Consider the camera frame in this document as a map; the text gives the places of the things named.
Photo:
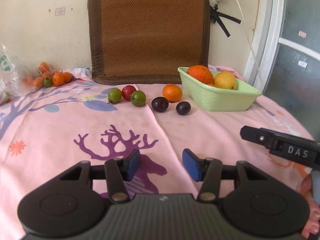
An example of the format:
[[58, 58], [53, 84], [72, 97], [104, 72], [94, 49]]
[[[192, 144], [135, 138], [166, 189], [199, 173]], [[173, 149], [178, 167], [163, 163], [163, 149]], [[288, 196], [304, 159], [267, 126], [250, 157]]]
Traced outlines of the right human hand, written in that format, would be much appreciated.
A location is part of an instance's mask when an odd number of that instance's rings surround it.
[[310, 207], [309, 219], [302, 231], [305, 239], [319, 239], [319, 171], [312, 170], [300, 187], [300, 194], [307, 200]]

